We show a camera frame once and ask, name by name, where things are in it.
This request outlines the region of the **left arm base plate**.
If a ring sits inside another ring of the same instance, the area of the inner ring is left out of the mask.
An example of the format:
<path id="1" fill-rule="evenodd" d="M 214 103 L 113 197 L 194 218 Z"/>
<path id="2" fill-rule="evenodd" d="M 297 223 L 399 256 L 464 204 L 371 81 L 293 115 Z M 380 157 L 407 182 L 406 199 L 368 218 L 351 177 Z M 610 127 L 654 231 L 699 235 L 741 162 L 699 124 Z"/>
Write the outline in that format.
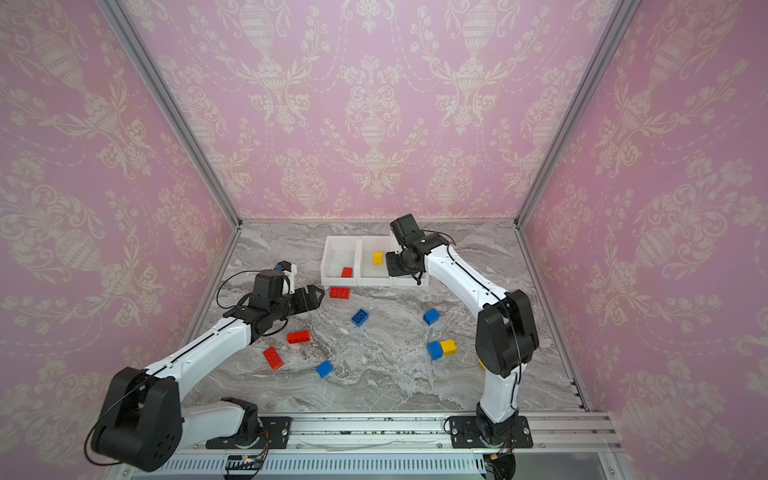
<path id="1" fill-rule="evenodd" d="M 261 417 L 259 421 L 260 426 L 251 443 L 246 443 L 244 440 L 236 440 L 234 436 L 218 437 L 208 440 L 205 443 L 205 447 L 209 450 L 255 449 L 261 451 L 266 444 L 269 444 L 269 450 L 287 449 L 292 418 L 289 416 L 267 416 Z"/>

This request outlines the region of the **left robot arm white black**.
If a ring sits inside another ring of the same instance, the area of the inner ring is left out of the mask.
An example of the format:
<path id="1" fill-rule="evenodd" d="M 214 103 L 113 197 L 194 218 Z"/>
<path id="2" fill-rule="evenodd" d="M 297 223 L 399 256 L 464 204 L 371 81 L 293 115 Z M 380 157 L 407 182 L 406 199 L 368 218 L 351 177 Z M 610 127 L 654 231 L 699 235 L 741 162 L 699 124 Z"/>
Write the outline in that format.
<path id="1" fill-rule="evenodd" d="M 235 448 L 270 439 L 256 404 L 223 397 L 209 405 L 185 408 L 187 394 L 225 360 L 263 337 L 274 324 L 318 309 L 326 295 L 317 285 L 299 287 L 296 266 L 281 262 L 258 270 L 252 289 L 205 333 L 167 357 L 142 368 L 125 367 L 108 386 L 101 411 L 86 434 L 89 463 L 126 464 L 145 472 L 163 466 L 178 449 L 223 439 Z"/>

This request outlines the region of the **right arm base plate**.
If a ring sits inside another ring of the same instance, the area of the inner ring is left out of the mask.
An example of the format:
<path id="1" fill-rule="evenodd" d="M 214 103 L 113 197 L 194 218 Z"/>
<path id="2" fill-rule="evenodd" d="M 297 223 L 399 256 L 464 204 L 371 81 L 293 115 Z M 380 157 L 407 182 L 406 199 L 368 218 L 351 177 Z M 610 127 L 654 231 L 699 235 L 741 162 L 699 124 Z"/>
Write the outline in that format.
<path id="1" fill-rule="evenodd" d="M 501 423 L 492 423 L 483 416 L 451 416 L 444 422 L 444 430 L 456 449 L 527 449 L 534 445 L 528 420 L 521 415 Z"/>

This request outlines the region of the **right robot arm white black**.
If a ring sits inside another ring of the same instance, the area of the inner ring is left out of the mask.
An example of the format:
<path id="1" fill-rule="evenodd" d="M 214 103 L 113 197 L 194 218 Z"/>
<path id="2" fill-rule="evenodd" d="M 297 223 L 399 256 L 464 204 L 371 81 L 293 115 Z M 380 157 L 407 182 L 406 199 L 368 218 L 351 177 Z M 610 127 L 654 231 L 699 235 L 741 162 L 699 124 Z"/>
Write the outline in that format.
<path id="1" fill-rule="evenodd" d="M 491 424 L 516 416 L 523 374 L 540 345 L 529 296 L 487 279 L 439 233 L 415 230 L 396 233 L 394 239 L 398 249 L 386 254 L 391 277 L 410 276 L 420 282 L 427 274 L 475 316 L 475 351 L 486 369 L 480 414 Z"/>

